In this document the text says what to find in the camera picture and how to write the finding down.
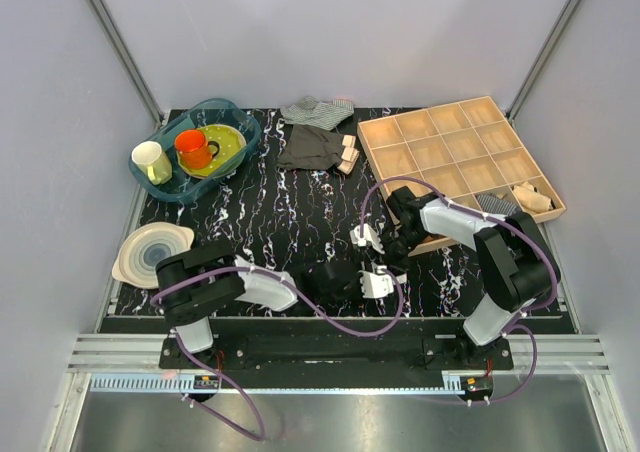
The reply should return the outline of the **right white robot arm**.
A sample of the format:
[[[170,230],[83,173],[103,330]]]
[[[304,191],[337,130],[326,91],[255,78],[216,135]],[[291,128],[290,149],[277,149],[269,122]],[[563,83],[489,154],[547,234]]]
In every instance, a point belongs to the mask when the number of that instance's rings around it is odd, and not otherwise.
[[[418,197],[406,186],[386,204],[397,219],[381,235],[387,265],[406,268],[410,253],[429,235],[447,236],[476,253],[485,294],[444,346],[447,359],[479,368],[525,309],[557,291],[558,265],[528,213],[480,212],[435,193]]]

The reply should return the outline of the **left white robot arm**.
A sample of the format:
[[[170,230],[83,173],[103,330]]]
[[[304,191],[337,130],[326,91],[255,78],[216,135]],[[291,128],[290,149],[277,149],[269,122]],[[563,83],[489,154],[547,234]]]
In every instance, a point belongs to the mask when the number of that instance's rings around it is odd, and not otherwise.
[[[212,242],[166,257],[155,266],[161,292],[201,273],[225,267],[250,267],[251,263],[233,253],[228,241]],[[345,300],[359,293],[356,264],[331,260],[306,264],[276,274],[316,303]],[[274,280],[249,272],[227,272],[191,283],[154,301],[164,311],[168,326],[182,340],[181,356],[196,368],[208,366],[215,358],[216,344],[209,317],[234,303],[245,302],[283,312],[298,302],[298,296]]]

